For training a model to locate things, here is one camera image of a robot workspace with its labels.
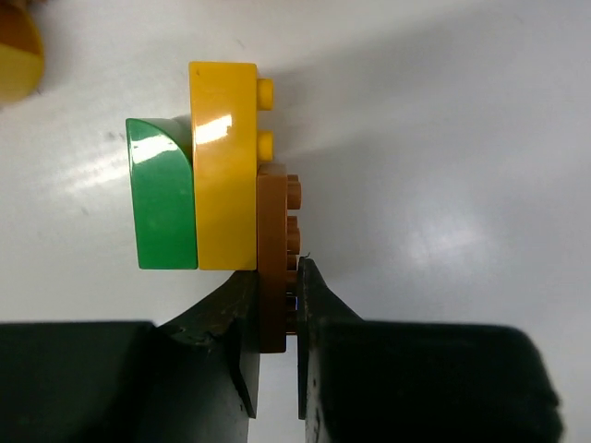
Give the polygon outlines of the yellow round orange-print lego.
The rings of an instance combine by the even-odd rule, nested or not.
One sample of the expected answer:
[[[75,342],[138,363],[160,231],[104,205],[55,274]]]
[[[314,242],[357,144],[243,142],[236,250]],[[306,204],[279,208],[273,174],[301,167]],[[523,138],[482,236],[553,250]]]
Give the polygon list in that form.
[[[1,104],[19,102],[39,86],[45,57],[31,1],[1,2]]]

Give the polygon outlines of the yellow lego brick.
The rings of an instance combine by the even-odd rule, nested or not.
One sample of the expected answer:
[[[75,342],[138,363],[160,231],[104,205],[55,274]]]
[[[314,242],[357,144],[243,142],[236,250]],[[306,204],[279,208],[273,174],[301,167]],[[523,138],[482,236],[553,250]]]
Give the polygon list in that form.
[[[192,62],[189,99],[199,268],[257,265],[257,173],[273,158],[273,136],[258,116],[274,86],[249,63]]]

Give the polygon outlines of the long brown lego plate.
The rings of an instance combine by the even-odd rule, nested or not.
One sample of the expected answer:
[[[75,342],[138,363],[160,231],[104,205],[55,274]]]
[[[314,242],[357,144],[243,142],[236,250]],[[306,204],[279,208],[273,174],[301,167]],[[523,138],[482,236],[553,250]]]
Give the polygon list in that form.
[[[301,236],[294,212],[302,186],[280,163],[264,163],[257,176],[259,345],[282,353],[296,333],[296,279]]]

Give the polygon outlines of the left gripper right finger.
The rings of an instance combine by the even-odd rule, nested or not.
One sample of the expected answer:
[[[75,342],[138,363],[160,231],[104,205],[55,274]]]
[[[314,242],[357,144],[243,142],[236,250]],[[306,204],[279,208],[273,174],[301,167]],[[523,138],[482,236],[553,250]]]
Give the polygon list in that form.
[[[365,320],[301,258],[298,414],[309,442],[557,442],[560,401],[530,338]]]

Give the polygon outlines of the green curved lego brick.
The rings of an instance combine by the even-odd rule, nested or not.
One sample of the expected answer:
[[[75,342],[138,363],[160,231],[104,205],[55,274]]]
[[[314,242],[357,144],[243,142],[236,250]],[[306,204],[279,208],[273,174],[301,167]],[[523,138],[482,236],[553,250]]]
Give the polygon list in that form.
[[[127,154],[141,269],[196,269],[192,134],[181,118],[128,118]]]

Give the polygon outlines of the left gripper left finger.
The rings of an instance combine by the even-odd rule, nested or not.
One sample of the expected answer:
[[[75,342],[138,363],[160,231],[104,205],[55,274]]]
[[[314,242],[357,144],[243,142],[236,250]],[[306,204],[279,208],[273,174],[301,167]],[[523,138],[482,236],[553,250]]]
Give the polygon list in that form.
[[[258,283],[238,271],[162,325],[1,327],[5,442],[244,442],[259,381]]]

